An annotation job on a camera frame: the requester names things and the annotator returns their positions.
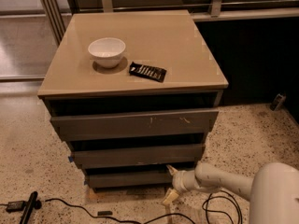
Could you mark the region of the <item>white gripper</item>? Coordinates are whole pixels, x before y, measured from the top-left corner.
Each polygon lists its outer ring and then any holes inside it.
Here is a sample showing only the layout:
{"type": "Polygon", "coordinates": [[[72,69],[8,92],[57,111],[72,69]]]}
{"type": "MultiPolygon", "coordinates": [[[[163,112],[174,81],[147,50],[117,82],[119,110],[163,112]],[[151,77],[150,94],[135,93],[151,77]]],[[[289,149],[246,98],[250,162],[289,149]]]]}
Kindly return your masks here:
{"type": "Polygon", "coordinates": [[[180,193],[195,190],[197,188],[197,181],[194,171],[179,171],[170,164],[166,165],[168,172],[173,176],[173,189],[168,189],[163,200],[162,205],[168,206],[175,201],[180,193]]]}

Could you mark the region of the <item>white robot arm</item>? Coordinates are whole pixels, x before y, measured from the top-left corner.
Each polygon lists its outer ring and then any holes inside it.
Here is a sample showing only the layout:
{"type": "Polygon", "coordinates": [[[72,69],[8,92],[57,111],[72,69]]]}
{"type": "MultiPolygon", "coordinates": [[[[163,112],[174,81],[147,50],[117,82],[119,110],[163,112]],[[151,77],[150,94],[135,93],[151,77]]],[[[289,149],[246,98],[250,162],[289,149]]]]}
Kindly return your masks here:
{"type": "Polygon", "coordinates": [[[225,188],[249,202],[249,224],[299,224],[299,171],[290,165],[267,163],[254,177],[225,172],[201,161],[191,171],[167,168],[172,187],[163,205],[192,190],[213,193],[225,188]]]}

